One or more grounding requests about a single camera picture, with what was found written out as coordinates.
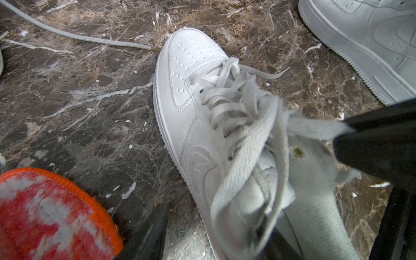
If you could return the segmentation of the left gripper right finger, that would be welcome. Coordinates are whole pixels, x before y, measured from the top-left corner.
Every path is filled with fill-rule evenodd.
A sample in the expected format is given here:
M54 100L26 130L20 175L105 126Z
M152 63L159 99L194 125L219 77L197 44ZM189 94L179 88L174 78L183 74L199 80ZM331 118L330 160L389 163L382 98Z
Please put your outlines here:
M285 238L274 229L261 253L261 260L303 260Z

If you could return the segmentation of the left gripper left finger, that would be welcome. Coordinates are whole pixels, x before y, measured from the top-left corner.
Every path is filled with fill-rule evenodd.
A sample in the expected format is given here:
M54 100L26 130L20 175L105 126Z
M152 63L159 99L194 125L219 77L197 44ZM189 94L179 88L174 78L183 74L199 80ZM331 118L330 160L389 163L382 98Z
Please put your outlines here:
M161 260L167 231L167 204L159 204L145 222L135 228L116 260Z

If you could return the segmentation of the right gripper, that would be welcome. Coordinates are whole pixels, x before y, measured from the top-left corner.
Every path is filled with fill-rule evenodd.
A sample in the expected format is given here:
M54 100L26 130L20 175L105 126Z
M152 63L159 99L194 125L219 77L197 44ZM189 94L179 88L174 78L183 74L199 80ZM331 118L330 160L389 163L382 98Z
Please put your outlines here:
M416 101L345 120L353 132L335 138L338 161L393 185L370 259L416 257Z

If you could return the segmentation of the white sneaker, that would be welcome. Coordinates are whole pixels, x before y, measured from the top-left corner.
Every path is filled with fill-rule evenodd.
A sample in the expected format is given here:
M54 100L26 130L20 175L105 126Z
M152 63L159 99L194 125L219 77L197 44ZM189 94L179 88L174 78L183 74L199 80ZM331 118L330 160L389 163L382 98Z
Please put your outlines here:
M381 103L416 97L415 1L299 1L298 9Z
M284 213L296 199L289 183L289 138L326 146L352 132L344 122L308 119L288 109L260 89L259 77L277 75L240 65L191 28L174 32L157 61L158 127L218 260L260 260L274 229L303 258Z

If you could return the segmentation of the white insole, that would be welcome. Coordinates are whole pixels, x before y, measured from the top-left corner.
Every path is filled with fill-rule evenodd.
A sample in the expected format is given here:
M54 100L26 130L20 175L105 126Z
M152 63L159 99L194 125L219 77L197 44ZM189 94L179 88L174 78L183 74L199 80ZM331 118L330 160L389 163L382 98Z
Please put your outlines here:
M284 210L306 260L358 260L334 195L339 169L320 141L289 138L289 183L296 199Z

